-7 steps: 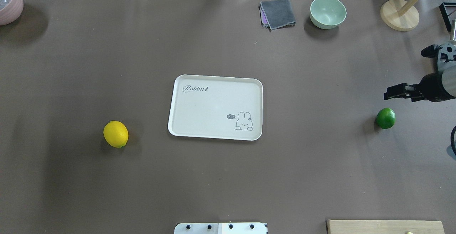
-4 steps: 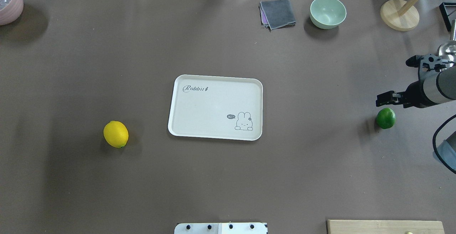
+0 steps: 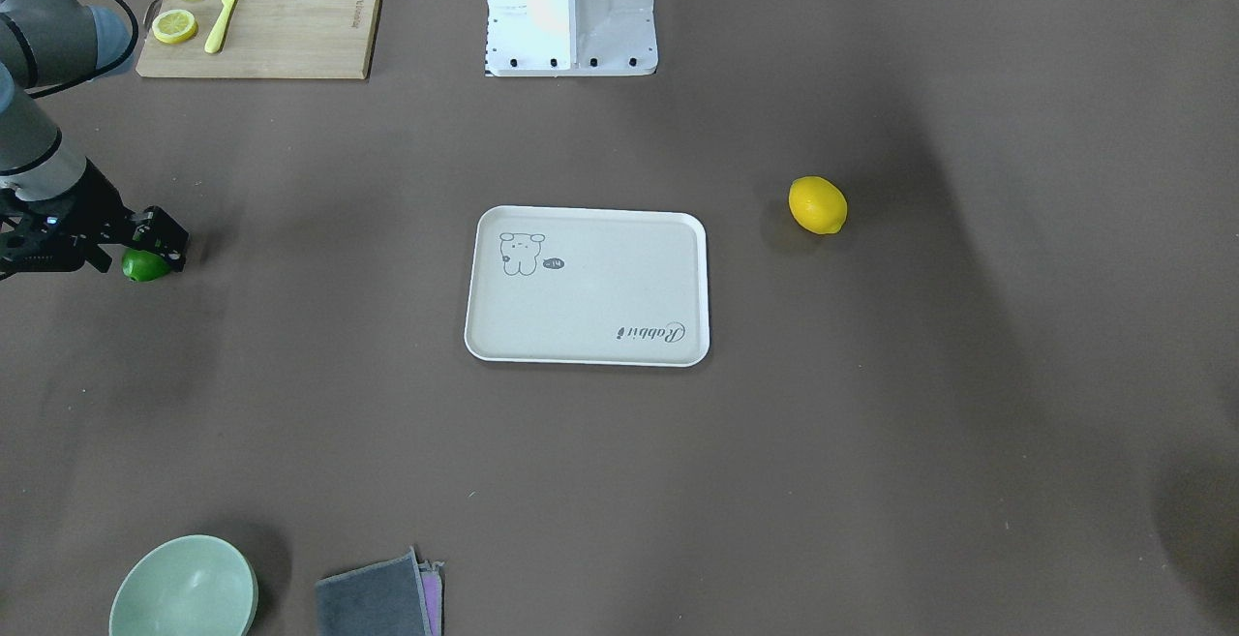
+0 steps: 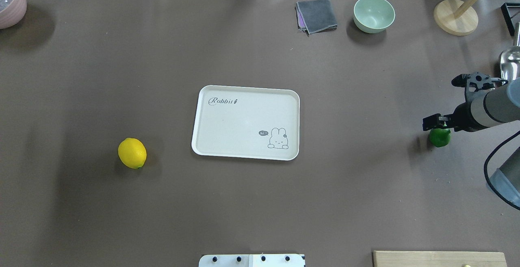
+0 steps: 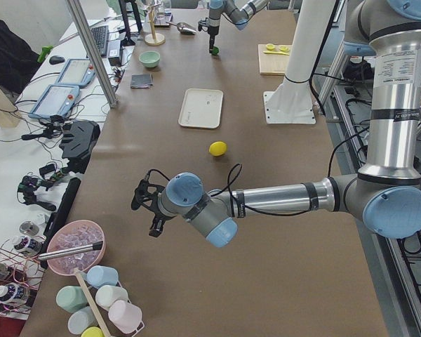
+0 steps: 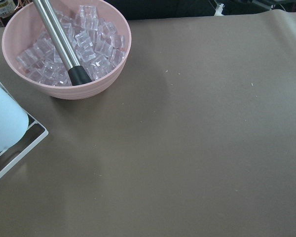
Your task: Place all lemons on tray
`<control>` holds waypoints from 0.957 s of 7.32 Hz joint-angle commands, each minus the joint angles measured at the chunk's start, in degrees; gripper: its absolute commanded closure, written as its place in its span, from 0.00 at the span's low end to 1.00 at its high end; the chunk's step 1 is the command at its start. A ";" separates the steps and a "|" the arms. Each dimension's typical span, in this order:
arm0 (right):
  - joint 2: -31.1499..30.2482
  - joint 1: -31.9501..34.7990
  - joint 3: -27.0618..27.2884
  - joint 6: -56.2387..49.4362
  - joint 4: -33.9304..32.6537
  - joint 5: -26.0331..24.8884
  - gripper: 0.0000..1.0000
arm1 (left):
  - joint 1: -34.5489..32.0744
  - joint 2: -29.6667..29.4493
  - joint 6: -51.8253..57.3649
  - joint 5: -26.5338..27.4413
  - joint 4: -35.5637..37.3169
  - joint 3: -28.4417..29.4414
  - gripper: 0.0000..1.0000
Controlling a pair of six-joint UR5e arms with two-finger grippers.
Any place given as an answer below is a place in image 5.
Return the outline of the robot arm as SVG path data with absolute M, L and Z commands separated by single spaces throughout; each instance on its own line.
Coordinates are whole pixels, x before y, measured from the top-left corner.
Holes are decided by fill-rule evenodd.
M 342 49 L 375 57 L 368 151 L 355 174 L 211 192 L 193 173 L 179 173 L 166 186 L 143 179 L 131 207 L 154 214 L 151 236 L 181 216 L 222 247 L 236 234 L 238 218 L 298 216 L 319 209 L 349 213 L 387 238 L 403 239 L 421 230 L 421 176 L 413 165 L 421 119 L 421 1 L 350 1 Z
M 248 21 L 267 4 L 267 0 L 248 1 L 242 8 L 239 8 L 234 1 L 211 0 L 208 5 L 208 17 L 205 20 L 209 35 L 209 53 L 211 55 L 219 53 L 215 46 L 215 38 L 219 33 L 220 18 L 223 14 L 238 30 L 242 30 L 248 24 Z

